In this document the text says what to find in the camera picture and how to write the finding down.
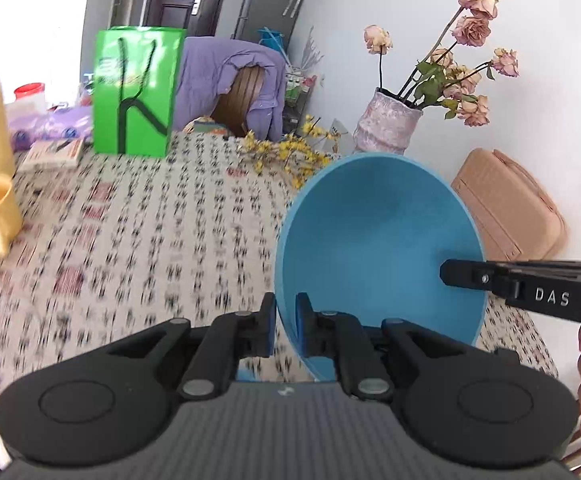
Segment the wooden chair back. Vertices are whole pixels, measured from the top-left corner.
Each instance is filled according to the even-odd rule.
[[[210,116],[224,124],[235,137],[244,137],[248,132],[246,114],[259,96],[266,71],[260,66],[247,66],[237,72],[230,92],[222,94]]]

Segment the blue bucket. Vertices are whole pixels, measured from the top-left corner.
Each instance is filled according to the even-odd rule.
[[[484,259],[466,207],[441,178],[400,155],[353,155],[320,171],[298,194],[280,234],[275,293],[299,353],[295,297],[316,312],[337,310],[366,326],[397,317],[474,344],[486,293],[446,286],[449,258]],[[302,358],[319,381],[327,358]]]
[[[268,48],[272,48],[277,52],[284,52],[284,42],[283,37],[284,35],[277,31],[277,30],[270,30],[270,28],[260,28],[258,30],[262,39],[259,41],[259,44],[267,46]]]

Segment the patterned tablecloth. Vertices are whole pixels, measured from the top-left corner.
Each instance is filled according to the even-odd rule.
[[[95,155],[75,171],[18,174],[24,230],[0,261],[0,392],[37,368],[187,317],[257,310],[295,192],[282,172],[239,167],[237,140],[173,136],[164,159]],[[310,380],[277,326],[263,380]],[[489,300],[479,346],[555,374],[528,314]],[[0,442],[0,465],[8,462]]]

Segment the screw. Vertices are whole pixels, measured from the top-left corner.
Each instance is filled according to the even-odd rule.
[[[381,395],[389,390],[389,384],[384,379],[369,378],[360,381],[357,389],[366,395]]]
[[[182,391],[193,397],[202,397],[211,394],[215,386],[208,379],[192,379],[186,381],[182,386]]]

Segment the green paper bag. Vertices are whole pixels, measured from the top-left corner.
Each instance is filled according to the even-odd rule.
[[[186,31],[113,27],[97,35],[93,144],[97,153],[166,156]]]

